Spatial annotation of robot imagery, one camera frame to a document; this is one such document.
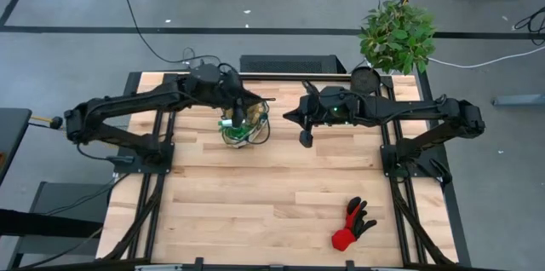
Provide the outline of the dark grey low shelf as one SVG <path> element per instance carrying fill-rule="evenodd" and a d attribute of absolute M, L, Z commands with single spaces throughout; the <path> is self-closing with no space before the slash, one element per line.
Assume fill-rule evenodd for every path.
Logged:
<path fill-rule="evenodd" d="M 41 182 L 29 211 L 0 209 L 0 237 L 18 239 L 7 269 L 25 265 L 26 256 L 45 263 L 64 255 L 93 257 L 106 217 L 109 187 Z"/>

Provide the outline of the cream and green gardening bag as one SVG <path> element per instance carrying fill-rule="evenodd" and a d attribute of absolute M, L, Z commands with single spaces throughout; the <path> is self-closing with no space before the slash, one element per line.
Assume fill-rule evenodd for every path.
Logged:
<path fill-rule="evenodd" d="M 245 112 L 245 118 L 241 125 L 247 130 L 244 140 L 243 141 L 225 140 L 221 135 L 223 141 L 229 147 L 233 147 L 233 148 L 241 148 L 246 145 L 261 145 L 265 143 L 268 140 L 269 134 L 267 134 L 266 138 L 263 139 L 262 141 L 257 141 L 255 138 L 263 131 L 264 128 L 267 128 L 267 131 L 270 131 L 270 124 L 268 121 L 269 110 L 270 110 L 270 107 L 268 105 L 266 107 L 262 107 L 262 106 L 249 107 Z M 232 119 L 232 109 L 223 110 L 222 113 L 223 115 L 221 116 L 221 120 Z"/>

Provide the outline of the red and black garden glove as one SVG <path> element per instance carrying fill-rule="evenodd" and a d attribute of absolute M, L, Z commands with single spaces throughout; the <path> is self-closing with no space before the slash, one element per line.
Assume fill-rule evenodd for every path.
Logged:
<path fill-rule="evenodd" d="M 346 207 L 345 225 L 331 237 L 332 246 L 338 251 L 345 251 L 356 242 L 363 233 L 377 224 L 377 220 L 365 220 L 367 201 L 360 197 L 352 198 Z"/>

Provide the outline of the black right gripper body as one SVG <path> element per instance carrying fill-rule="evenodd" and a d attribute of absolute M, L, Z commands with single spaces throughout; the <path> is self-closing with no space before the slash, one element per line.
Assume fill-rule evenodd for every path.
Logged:
<path fill-rule="evenodd" d="M 342 87 L 325 87 L 300 99 L 300 107 L 307 109 L 309 125 L 351 124 L 353 97 Z"/>

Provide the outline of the green spray bottle white trigger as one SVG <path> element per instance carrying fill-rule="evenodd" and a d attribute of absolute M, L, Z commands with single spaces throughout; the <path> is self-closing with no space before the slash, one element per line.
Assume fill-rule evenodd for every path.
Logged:
<path fill-rule="evenodd" d="M 220 132 L 225 140 L 243 141 L 247 130 L 243 127 L 234 127 L 231 119 L 222 119 L 218 122 Z"/>

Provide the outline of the green plant in black pot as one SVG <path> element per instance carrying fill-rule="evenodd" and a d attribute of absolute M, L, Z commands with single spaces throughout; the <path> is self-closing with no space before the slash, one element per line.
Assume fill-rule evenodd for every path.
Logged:
<path fill-rule="evenodd" d="M 435 51 L 434 33 L 433 17 L 425 9 L 395 0 L 379 3 L 360 28 L 360 54 L 368 66 L 353 70 L 351 91 L 358 95 L 375 92 L 380 85 L 377 70 L 424 73 Z"/>

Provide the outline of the grey desk leg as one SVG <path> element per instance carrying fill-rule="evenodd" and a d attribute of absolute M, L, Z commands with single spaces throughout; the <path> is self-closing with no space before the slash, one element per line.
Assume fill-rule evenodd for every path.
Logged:
<path fill-rule="evenodd" d="M 502 95 L 494 97 L 491 104 L 496 107 L 545 106 L 545 94 Z"/>

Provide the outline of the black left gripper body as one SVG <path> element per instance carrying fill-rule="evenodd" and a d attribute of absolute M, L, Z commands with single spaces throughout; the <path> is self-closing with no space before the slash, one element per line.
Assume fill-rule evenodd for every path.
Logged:
<path fill-rule="evenodd" d="M 251 95 L 232 67 L 222 71 L 213 64 L 194 67 L 186 78 L 186 105 L 249 107 Z"/>

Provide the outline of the black computer case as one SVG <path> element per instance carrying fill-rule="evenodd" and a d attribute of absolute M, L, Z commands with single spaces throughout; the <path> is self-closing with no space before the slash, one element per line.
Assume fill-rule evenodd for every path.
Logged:
<path fill-rule="evenodd" d="M 241 72 L 346 74 L 336 55 L 241 55 Z"/>

